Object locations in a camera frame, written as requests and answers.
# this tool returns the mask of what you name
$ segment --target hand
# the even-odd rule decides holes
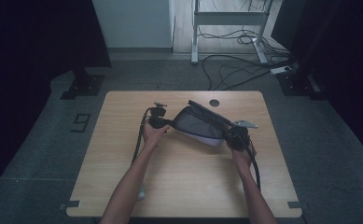
[[[145,147],[149,148],[157,147],[158,143],[161,141],[161,138],[169,129],[170,125],[165,125],[163,128],[155,129],[146,120],[143,132]]]
[[[248,167],[251,166],[251,158],[248,155],[247,151],[245,151],[245,150],[239,151],[237,149],[234,149],[228,144],[228,142],[227,142],[227,146],[230,149],[233,161],[236,163],[237,166],[240,166],[240,165],[247,165]],[[248,146],[248,150],[250,150],[254,156],[257,155],[257,152],[256,152],[252,142],[250,142],[250,145]]]

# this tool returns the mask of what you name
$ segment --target forearm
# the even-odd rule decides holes
[[[152,153],[153,148],[143,147],[140,151],[132,166],[115,188],[105,209],[101,224],[129,222]]]
[[[277,223],[274,215],[263,198],[260,190],[250,173],[248,165],[238,165],[238,173],[242,179],[245,201],[248,208],[249,219],[252,224]]]

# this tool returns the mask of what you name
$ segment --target power strip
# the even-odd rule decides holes
[[[292,73],[292,68],[289,66],[284,66],[284,67],[279,67],[279,68],[273,68],[271,69],[271,74],[276,76],[279,74],[284,74],[284,73]]]

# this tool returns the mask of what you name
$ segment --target metal frame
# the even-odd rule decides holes
[[[254,49],[261,63],[268,63],[263,49],[260,45],[263,32],[268,21],[272,0],[266,2],[265,10],[262,12],[200,12],[199,1],[195,1],[193,12],[193,38],[191,62],[198,63],[198,28],[200,25],[259,25],[257,38],[253,38]]]

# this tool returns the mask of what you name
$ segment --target gray floor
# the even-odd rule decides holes
[[[247,58],[257,60],[255,55]],[[96,223],[98,218],[68,217],[67,204],[108,91],[205,91],[208,80],[202,60],[173,54],[112,54],[113,68],[91,68],[105,75],[98,96],[60,100],[73,81],[65,73],[51,82],[48,103],[19,152],[0,177],[0,223]],[[207,62],[214,86],[221,64],[244,63],[216,59]],[[254,75],[236,73],[235,84]],[[283,150],[303,217],[279,218],[279,223],[363,223],[363,146],[327,101],[284,96],[276,77],[266,74],[234,91],[261,91]],[[91,114],[84,133],[74,124],[77,114]],[[133,219],[133,223],[245,223],[243,219]]]

